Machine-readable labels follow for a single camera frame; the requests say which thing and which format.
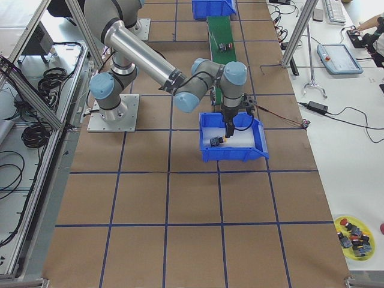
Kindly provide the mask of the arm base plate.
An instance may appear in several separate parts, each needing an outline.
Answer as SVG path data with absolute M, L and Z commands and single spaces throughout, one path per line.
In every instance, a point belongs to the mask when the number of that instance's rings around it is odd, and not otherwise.
M 135 132 L 139 108 L 139 94 L 120 94 L 121 103 L 113 110 L 100 109 L 97 101 L 88 122 L 90 133 Z
M 136 24 L 130 28 L 130 31 L 139 37 L 142 41 L 148 41 L 151 19 L 138 18 Z

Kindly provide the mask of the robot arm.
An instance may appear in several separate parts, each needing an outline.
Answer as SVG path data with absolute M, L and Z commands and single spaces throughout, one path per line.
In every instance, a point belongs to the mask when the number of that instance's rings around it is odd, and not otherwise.
M 136 64 L 161 85 L 161 90 L 174 95 L 179 110 L 192 112 L 211 87 L 219 87 L 223 96 L 221 114 L 226 137 L 230 138 L 235 131 L 233 119 L 244 107 L 246 66 L 238 61 L 223 65 L 198 58 L 191 68 L 191 77 L 187 77 L 131 32 L 144 4 L 144 1 L 85 1 L 83 12 L 93 35 Z
M 127 29 L 143 41 L 148 41 L 151 26 L 150 19 L 138 18 L 138 11 L 143 8 L 143 0 L 122 0 L 119 1 L 122 9 L 122 20 Z

